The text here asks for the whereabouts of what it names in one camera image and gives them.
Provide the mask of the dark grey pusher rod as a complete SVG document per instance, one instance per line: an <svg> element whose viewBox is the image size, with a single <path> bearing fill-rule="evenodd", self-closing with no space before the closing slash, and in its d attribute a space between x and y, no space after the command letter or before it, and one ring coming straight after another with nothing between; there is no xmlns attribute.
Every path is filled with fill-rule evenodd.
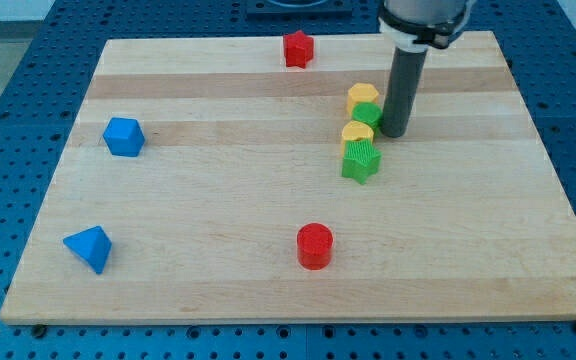
<svg viewBox="0 0 576 360"><path fill-rule="evenodd" d="M399 138L406 133L426 55L395 49L381 121L385 136Z"/></svg>

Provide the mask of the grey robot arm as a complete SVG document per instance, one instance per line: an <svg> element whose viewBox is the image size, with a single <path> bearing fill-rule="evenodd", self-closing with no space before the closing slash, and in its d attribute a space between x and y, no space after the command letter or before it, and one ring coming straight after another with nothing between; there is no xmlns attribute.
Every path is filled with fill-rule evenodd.
<svg viewBox="0 0 576 360"><path fill-rule="evenodd" d="M380 32L394 44L381 132L406 133L429 49L448 48L468 23L474 0L382 0Z"/></svg>

